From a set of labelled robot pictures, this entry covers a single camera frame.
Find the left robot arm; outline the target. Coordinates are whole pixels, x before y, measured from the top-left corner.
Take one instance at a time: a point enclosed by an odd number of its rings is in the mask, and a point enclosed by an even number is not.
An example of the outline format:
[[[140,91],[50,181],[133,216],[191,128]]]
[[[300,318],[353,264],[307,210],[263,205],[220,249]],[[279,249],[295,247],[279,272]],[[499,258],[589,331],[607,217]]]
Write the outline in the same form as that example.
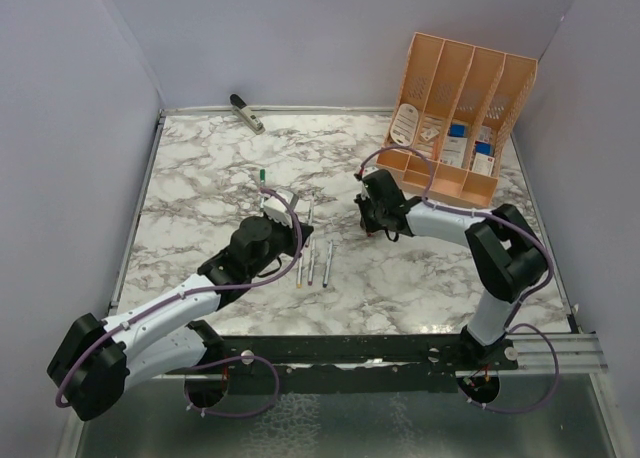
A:
[[[91,313],[77,318],[47,367],[57,387],[56,405],[89,421],[158,375],[181,369],[206,373],[229,364],[222,338],[204,316],[282,276],[283,269],[270,265],[284,255],[297,257],[313,231],[308,223],[246,218],[225,248],[160,297],[104,319]]]

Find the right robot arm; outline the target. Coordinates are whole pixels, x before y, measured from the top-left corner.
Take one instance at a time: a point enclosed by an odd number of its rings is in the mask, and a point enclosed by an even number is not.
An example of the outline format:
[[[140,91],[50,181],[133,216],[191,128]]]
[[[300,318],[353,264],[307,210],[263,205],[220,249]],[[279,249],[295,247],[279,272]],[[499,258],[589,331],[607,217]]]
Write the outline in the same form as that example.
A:
[[[484,291],[463,328],[459,356],[469,368],[486,366],[521,301],[552,276],[549,253],[524,216],[510,204],[474,210],[408,199],[385,169],[355,177],[362,186],[355,203],[367,234],[383,232],[391,241],[434,238],[468,248]]]

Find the white marker red end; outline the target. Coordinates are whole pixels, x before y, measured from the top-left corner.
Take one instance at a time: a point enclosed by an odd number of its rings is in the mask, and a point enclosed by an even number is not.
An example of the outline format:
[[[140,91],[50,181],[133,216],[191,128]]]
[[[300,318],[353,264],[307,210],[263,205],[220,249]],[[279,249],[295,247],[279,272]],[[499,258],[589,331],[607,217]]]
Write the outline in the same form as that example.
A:
[[[307,217],[307,223],[309,225],[312,225],[312,223],[313,223],[314,205],[315,205],[315,195],[312,195],[311,199],[310,199],[310,202],[309,202],[308,217]]]

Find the white marker green end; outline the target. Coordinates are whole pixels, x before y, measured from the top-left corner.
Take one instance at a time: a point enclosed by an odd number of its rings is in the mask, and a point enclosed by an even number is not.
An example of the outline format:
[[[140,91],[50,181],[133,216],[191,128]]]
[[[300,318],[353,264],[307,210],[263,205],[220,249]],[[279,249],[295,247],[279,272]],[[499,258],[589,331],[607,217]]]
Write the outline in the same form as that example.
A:
[[[259,184],[260,184],[260,189],[264,188],[265,185],[266,185],[266,170],[265,169],[260,169],[260,171],[259,171]],[[260,192],[260,201],[259,201],[260,211],[264,210],[264,201],[265,201],[265,195],[261,191]]]

